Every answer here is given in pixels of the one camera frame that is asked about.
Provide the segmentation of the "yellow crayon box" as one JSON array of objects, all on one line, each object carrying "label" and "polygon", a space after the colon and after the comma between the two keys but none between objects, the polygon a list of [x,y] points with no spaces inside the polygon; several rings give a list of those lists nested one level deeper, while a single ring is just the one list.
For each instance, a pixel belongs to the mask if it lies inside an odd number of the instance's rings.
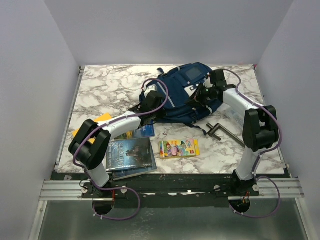
[{"label": "yellow crayon box", "polygon": [[159,154],[162,159],[199,156],[199,143],[194,138],[163,140],[159,142]]}]

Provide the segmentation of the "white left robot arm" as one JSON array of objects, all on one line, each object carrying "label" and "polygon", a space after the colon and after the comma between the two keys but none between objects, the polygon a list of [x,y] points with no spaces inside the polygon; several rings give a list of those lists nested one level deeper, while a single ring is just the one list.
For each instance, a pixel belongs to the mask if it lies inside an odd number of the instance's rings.
[{"label": "white left robot arm", "polygon": [[167,100],[167,96],[152,90],[140,104],[118,117],[102,123],[91,119],[83,122],[68,151],[73,156],[73,163],[82,168],[91,179],[93,191],[99,197],[107,197],[111,191],[108,183],[110,176],[103,165],[110,141],[149,124],[158,114],[163,113]]}]

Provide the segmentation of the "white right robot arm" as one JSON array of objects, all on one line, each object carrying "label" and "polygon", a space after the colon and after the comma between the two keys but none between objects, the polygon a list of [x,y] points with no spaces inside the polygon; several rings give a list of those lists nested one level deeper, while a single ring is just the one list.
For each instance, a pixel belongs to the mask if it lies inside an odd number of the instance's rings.
[{"label": "white right robot arm", "polygon": [[239,91],[239,85],[227,84],[225,71],[220,68],[207,73],[205,81],[198,85],[185,103],[206,107],[210,100],[219,100],[243,117],[242,139],[245,148],[235,170],[237,179],[230,183],[230,191],[241,196],[248,190],[246,181],[255,178],[261,156],[280,146],[282,131],[276,109],[254,102]]}]

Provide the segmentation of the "navy blue student backpack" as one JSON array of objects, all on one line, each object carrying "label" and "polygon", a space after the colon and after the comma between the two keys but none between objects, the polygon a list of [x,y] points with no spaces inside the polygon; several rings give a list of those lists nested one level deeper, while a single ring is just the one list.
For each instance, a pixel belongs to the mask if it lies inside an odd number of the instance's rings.
[{"label": "navy blue student backpack", "polygon": [[206,80],[206,75],[212,69],[200,62],[177,66],[167,73],[162,72],[157,78],[168,88],[168,100],[164,105],[166,115],[157,118],[157,123],[185,124],[191,128],[194,124],[212,113],[222,105],[219,99],[211,99],[205,106],[186,104],[189,97],[200,84]]}]

